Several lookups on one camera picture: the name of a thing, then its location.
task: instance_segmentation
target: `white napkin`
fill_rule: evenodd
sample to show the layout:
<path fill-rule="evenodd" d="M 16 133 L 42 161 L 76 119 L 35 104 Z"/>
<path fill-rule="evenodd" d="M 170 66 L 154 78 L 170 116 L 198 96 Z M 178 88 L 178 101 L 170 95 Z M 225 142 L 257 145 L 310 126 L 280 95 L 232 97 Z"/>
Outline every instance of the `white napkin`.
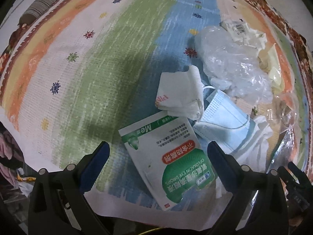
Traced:
<path fill-rule="evenodd" d="M 169 116 L 200 121 L 203 112 L 203 89 L 199 69 L 189 65 L 187 72 L 163 72 L 156 97 L 156 107 Z"/>
<path fill-rule="evenodd" d="M 273 135 L 265 116 L 257 116 L 254 119 L 256 124 L 250 140 L 236 153 L 231 154 L 240 165 L 248 165 L 253 171 L 265 172 L 266 153 L 269 148 L 267 139 Z M 226 190 L 220 180 L 216 180 L 216 198 L 226 194 Z"/>

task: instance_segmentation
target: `eye drops box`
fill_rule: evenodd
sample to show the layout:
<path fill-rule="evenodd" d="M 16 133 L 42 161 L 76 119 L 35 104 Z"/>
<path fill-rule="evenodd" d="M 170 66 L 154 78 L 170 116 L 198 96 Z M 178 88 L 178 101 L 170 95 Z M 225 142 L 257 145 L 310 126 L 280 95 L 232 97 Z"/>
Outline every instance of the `eye drops box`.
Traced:
<path fill-rule="evenodd" d="M 206 153 L 185 117 L 161 111 L 119 130 L 140 176 L 162 210 L 177 205 L 193 186 L 214 180 Z"/>

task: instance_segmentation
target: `yellow snowflake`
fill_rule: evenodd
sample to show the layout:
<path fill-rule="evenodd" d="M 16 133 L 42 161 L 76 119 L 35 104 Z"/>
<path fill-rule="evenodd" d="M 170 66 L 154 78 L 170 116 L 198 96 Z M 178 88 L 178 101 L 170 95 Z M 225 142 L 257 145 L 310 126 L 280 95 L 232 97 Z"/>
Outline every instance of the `yellow snowflake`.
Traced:
<path fill-rule="evenodd" d="M 189 29 L 189 33 L 192 35 L 197 35 L 199 31 L 197 31 L 196 29 Z"/>
<path fill-rule="evenodd" d="M 107 13 L 106 13 L 106 12 L 103 12 L 103 13 L 100 15 L 99 18 L 104 18 L 106 15 L 107 15 Z"/>
<path fill-rule="evenodd" d="M 48 130 L 48 126 L 49 126 L 49 121 L 47 118 L 44 118 L 41 122 L 41 128 L 46 131 Z"/>

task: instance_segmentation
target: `face mask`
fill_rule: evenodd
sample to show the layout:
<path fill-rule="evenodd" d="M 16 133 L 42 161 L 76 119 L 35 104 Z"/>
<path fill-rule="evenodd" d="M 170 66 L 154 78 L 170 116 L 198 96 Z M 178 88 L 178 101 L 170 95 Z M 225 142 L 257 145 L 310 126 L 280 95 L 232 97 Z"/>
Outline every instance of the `face mask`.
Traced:
<path fill-rule="evenodd" d="M 210 103 L 194 131 L 208 142 L 216 141 L 226 154 L 237 152 L 253 133 L 255 122 L 221 90 L 207 98 Z"/>

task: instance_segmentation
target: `red label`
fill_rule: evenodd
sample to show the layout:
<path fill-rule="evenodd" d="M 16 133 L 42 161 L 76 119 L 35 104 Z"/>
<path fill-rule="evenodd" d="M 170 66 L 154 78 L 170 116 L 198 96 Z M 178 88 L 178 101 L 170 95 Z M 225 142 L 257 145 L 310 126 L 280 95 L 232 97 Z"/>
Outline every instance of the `red label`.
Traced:
<path fill-rule="evenodd" d="M 162 162 L 165 164 L 170 164 L 182 157 L 183 155 L 189 153 L 191 150 L 195 148 L 195 142 L 193 140 L 188 140 L 184 144 L 179 147 L 167 152 L 162 156 Z"/>

